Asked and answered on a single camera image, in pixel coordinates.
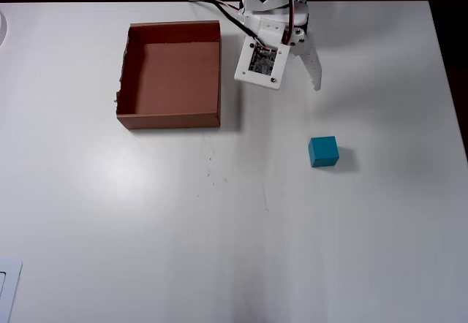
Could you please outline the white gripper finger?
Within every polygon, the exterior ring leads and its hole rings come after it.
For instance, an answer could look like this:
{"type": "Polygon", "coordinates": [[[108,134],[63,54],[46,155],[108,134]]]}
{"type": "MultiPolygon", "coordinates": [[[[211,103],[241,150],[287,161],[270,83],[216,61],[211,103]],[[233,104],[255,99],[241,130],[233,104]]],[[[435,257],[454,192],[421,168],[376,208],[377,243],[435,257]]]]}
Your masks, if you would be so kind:
{"type": "Polygon", "coordinates": [[[291,46],[291,51],[294,56],[300,57],[314,90],[319,91],[322,84],[322,66],[314,40],[311,37],[299,37],[295,41],[295,45],[291,46]]]}

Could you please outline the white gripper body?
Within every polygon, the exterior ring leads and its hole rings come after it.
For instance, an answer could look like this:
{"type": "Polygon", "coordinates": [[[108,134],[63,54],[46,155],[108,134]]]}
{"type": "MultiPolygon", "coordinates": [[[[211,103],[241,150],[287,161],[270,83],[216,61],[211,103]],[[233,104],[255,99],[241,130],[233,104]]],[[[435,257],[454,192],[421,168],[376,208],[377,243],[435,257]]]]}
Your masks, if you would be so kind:
{"type": "Polygon", "coordinates": [[[268,48],[277,48],[280,44],[294,46],[305,40],[308,7],[294,7],[292,26],[289,26],[289,14],[290,9],[285,7],[266,12],[244,11],[242,18],[243,24],[268,48]]]}

